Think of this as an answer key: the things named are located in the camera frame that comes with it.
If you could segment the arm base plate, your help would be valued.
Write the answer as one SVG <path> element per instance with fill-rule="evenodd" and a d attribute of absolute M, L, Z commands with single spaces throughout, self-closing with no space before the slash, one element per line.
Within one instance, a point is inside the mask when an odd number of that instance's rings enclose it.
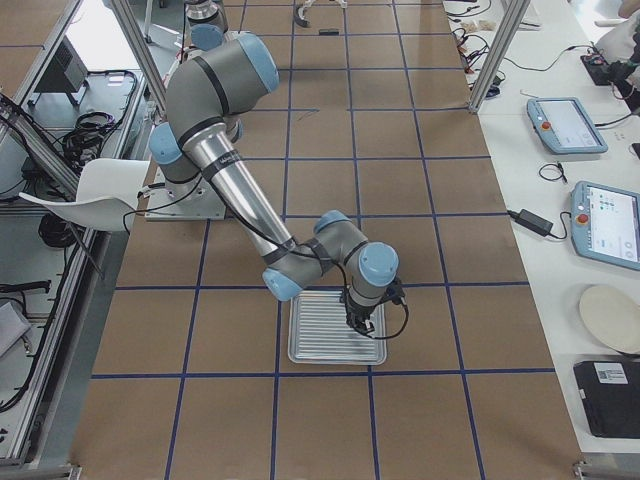
<path fill-rule="evenodd" d="M 200 176 L 184 184 L 173 184 L 167 182 L 160 168 L 157 168 L 154 182 L 163 183 L 163 186 L 149 192 L 144 213 L 148 221 L 224 219 L 224 203 Z"/>

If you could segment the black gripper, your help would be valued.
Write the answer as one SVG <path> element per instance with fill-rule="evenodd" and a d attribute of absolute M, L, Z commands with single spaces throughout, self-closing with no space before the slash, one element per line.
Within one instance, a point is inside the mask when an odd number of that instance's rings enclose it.
<path fill-rule="evenodd" d="M 375 332 L 375 326 L 371 321 L 371 315 L 375 309 L 387 302 L 405 308 L 405 292 L 401 284 L 390 284 L 376 303 L 372 306 L 362 306 L 355 302 L 349 289 L 344 287 L 340 302 L 345 306 L 346 324 L 358 334 L 372 335 Z"/>

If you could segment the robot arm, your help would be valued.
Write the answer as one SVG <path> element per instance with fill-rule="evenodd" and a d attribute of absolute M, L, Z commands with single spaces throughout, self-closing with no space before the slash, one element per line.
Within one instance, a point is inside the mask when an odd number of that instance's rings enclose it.
<path fill-rule="evenodd" d="M 406 304 L 396 251 L 370 241 L 338 210 L 320 217 L 312 238 L 297 242 L 227 135 L 227 117 L 251 110 L 278 85 L 278 69 L 269 50 L 250 32 L 184 62 L 166 88 L 168 144 L 244 226 L 266 264 L 263 281 L 278 300 L 293 299 L 338 267 L 343 274 L 346 323 L 373 338 L 374 310 L 388 301 Z"/>
<path fill-rule="evenodd" d="M 192 44 L 203 51 L 220 46 L 228 31 L 224 5 L 211 0 L 186 0 L 184 5 Z"/>

